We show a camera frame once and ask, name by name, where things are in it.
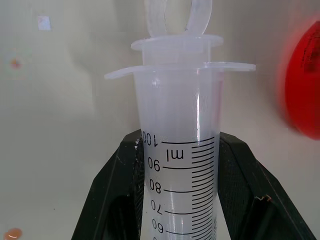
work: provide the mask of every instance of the orange spot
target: orange spot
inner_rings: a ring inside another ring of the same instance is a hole
[[[3,235],[3,240],[17,240],[22,236],[19,228],[12,228]]]
[[[13,59],[11,61],[11,66],[14,68],[14,69],[18,69],[21,67],[21,63],[17,60],[17,59]]]

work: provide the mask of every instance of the clear tube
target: clear tube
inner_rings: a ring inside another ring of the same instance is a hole
[[[134,76],[151,239],[214,240],[223,73],[189,69]]]

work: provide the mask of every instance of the printed number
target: printed number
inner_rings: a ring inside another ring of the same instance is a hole
[[[151,200],[151,207],[152,209],[155,211],[156,210],[156,202]],[[158,210],[156,211],[158,214],[162,215],[162,213],[160,212],[160,209],[161,209],[161,205],[159,204],[159,208]]]
[[[149,146],[151,146],[152,144],[152,138],[150,133],[146,133],[145,131],[142,132],[142,139],[143,142],[148,144]],[[153,143],[154,143],[154,147],[156,147],[158,145],[157,141],[156,141],[156,135],[153,135]]]
[[[158,228],[159,233],[162,234],[164,232],[164,226],[162,226],[161,223],[157,224],[156,220],[154,220],[154,219],[152,219],[152,226],[153,226],[154,229]]]
[[[148,158],[148,164],[149,164],[149,168],[153,168],[154,167],[154,170],[156,170],[157,172],[159,172],[160,171],[160,166],[159,166],[159,161],[156,159],[156,160],[154,160],[154,162],[153,162],[153,160],[152,160],[152,158],[151,157],[149,157]]]
[[[150,179],[150,188],[151,190],[155,190],[158,194],[161,193],[161,185],[158,182],[154,182],[152,179]]]

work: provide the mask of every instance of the white wall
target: white wall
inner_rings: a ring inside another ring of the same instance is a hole
[[[183,29],[191,2],[176,1],[172,32]],[[71,238],[93,178],[139,128],[132,78],[103,75],[142,63],[130,45],[148,37],[143,4],[0,1],[0,234],[18,227],[22,240]],[[257,64],[256,74],[227,76],[221,130],[249,144],[317,238],[320,144],[288,128],[275,80],[291,34],[319,11],[318,0],[214,0],[207,29],[225,38],[214,60]],[[52,31],[38,31],[42,15]],[[20,69],[10,66],[15,57]],[[219,219],[218,239],[228,239]]]

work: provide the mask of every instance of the syringe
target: syringe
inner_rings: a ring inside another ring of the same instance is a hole
[[[132,48],[142,51],[143,66],[105,76],[134,74],[148,194],[143,217],[152,240],[216,239],[224,72],[255,70],[210,62],[211,48],[222,43],[201,34],[139,40]]]

